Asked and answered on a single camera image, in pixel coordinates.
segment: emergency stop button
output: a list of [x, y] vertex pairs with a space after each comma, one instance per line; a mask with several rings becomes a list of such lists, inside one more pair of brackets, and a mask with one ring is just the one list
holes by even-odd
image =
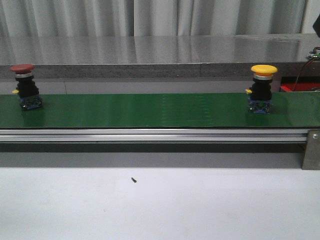
[[35, 66], [32, 64], [19, 64], [10, 67], [11, 72], [15, 72], [15, 74], [28, 74], [31, 73], [31, 70], [34, 69]]

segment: metal bracket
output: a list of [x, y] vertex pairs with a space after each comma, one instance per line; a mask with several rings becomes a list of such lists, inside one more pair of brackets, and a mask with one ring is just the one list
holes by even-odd
[[302, 169], [320, 170], [320, 129], [308, 132]]

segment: white curtain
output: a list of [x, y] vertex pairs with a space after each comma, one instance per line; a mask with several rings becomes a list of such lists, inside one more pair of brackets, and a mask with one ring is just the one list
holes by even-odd
[[0, 36], [299, 33], [306, 0], [0, 0]]

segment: aluminum rail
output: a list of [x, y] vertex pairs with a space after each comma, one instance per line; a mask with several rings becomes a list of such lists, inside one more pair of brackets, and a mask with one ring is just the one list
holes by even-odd
[[0, 142], [222, 141], [301, 142], [309, 128], [0, 129]]

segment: granite countertop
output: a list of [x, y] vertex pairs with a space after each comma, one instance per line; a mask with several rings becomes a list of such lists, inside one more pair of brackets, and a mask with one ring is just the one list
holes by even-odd
[[0, 78], [24, 63], [44, 78], [247, 76], [254, 63], [278, 64], [286, 75], [319, 45], [316, 34], [0, 37]]

